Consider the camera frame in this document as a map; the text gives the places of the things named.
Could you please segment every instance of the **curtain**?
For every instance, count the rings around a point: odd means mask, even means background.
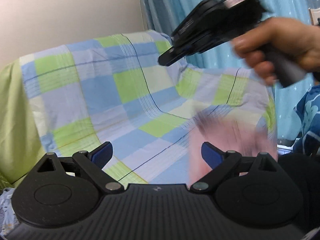
[[[141,0],[147,14],[148,28],[168,35],[202,0]],[[262,0],[273,13],[271,16],[292,17],[305,24],[310,24],[308,8],[320,7],[319,0]],[[187,61],[200,68],[247,67],[243,60],[232,52],[229,43],[224,43],[202,54],[187,57]],[[306,78],[288,88],[281,89],[276,85],[273,89],[278,122],[278,143],[291,145],[300,131],[300,121],[293,108],[306,91],[313,86],[310,74]]]

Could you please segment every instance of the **ribbed black surface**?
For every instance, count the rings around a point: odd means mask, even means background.
[[[8,240],[299,240],[294,226],[252,229],[221,215],[185,185],[130,185],[105,197],[87,219],[56,229],[21,224]]]

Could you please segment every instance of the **black round object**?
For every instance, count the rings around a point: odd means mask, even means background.
[[[89,181],[48,171],[21,184],[12,198],[12,206],[19,220],[53,228],[83,219],[98,200],[98,190]]]
[[[215,192],[222,211],[246,226],[274,227],[292,220],[302,195],[286,174],[259,171],[229,179]]]

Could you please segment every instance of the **pink fabric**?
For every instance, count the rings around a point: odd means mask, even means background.
[[[259,152],[268,152],[277,160],[276,144],[268,140],[266,130],[236,120],[205,118],[204,125],[196,126],[190,133],[190,185],[212,169],[201,156],[201,146],[210,142],[222,151],[234,150],[243,156],[256,157]]]

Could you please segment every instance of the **silver screw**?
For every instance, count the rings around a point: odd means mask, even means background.
[[[192,187],[195,190],[202,191],[202,190],[208,189],[209,185],[208,183],[205,183],[205,182],[196,182],[195,184],[192,185]]]
[[[109,182],[106,184],[106,189],[107,190],[118,190],[121,188],[121,184],[118,182]]]

